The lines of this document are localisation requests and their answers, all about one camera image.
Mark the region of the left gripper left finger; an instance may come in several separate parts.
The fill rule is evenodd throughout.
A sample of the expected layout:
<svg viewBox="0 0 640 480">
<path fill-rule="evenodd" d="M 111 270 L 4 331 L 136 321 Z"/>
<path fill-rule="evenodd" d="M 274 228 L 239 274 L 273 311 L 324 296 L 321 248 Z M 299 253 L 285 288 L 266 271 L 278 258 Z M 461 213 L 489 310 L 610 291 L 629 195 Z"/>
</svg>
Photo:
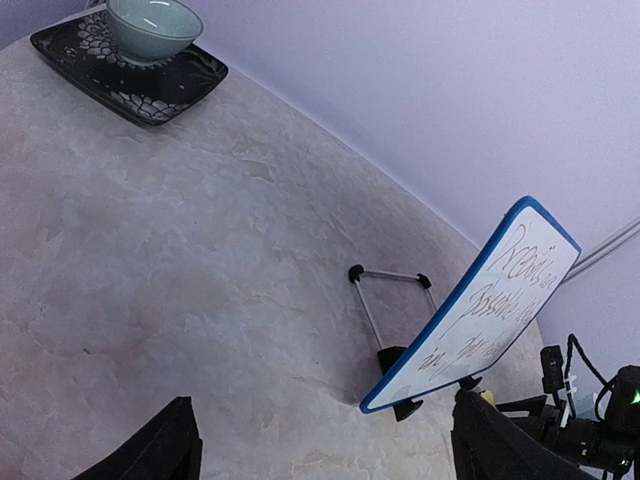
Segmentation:
<svg viewBox="0 0 640 480">
<path fill-rule="evenodd" d="M 203 440 L 189 396 L 176 397 L 109 456 L 76 480 L 198 480 Z"/>
</svg>

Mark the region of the yellow whiteboard eraser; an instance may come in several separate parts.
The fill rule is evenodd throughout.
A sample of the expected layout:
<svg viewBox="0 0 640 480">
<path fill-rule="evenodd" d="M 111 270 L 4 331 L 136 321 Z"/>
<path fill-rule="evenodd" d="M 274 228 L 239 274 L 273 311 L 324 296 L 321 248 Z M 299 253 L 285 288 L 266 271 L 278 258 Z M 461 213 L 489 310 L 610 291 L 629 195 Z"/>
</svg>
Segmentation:
<svg viewBox="0 0 640 480">
<path fill-rule="evenodd" d="M 482 399 L 484 399 L 486 402 L 488 402 L 490 405 L 495 406 L 496 405 L 496 401 L 495 401 L 495 396 L 493 394 L 492 391 L 490 390 L 483 390 L 479 393 L 480 397 Z"/>
</svg>

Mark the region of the blue framed whiteboard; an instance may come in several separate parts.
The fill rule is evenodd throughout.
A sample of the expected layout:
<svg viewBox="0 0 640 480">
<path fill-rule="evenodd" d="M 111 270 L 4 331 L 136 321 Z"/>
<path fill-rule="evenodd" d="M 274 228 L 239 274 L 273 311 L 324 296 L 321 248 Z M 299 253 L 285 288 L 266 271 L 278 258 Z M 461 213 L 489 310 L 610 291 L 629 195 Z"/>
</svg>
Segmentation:
<svg viewBox="0 0 640 480">
<path fill-rule="evenodd" d="M 531 196 L 504 215 L 459 283 L 360 403 L 369 414 L 491 368 L 555 293 L 581 253 Z"/>
</svg>

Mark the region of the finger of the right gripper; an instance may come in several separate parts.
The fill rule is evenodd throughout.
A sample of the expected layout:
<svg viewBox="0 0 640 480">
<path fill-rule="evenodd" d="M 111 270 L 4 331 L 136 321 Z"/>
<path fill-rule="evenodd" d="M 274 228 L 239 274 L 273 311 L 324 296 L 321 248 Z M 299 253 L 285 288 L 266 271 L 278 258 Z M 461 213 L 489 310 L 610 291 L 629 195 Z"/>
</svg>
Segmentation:
<svg viewBox="0 0 640 480">
<path fill-rule="evenodd" d="M 547 396 L 538 395 L 522 400 L 497 404 L 496 408 L 500 412 L 526 412 L 528 415 L 540 415 L 546 405 Z"/>
</svg>

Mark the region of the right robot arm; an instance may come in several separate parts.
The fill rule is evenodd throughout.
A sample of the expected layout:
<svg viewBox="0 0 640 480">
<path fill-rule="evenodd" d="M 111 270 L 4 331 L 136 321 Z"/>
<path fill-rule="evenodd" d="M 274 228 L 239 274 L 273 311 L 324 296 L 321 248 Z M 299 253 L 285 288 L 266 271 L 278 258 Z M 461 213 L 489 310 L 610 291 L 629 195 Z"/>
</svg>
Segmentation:
<svg viewBox="0 0 640 480">
<path fill-rule="evenodd" d="M 609 472 L 615 479 L 639 477 L 639 368 L 618 370 L 596 396 L 594 420 L 572 417 L 568 404 L 545 395 L 499 404 L 502 413 L 548 450 L 578 465 Z"/>
</svg>

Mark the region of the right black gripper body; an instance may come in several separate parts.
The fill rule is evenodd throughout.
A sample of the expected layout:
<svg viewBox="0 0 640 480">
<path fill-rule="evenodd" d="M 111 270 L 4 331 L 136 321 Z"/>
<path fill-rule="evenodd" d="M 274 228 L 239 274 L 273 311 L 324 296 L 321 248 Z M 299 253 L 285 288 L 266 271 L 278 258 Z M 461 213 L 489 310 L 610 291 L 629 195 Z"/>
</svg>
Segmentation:
<svg viewBox="0 0 640 480">
<path fill-rule="evenodd" d="M 601 470 L 630 470 L 636 458 L 637 440 L 605 423 L 586 418 L 567 418 L 554 406 L 545 405 L 540 442 L 572 463 Z"/>
</svg>

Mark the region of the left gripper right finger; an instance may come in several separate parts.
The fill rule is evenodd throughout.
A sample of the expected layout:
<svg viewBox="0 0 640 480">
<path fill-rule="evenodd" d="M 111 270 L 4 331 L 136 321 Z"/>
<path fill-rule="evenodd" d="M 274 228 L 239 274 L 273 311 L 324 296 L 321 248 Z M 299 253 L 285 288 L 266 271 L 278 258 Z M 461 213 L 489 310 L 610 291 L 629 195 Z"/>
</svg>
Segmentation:
<svg viewBox="0 0 640 480">
<path fill-rule="evenodd" d="M 479 395 L 455 395 L 451 442 L 459 479 L 589 479 L 591 476 L 529 436 Z"/>
</svg>

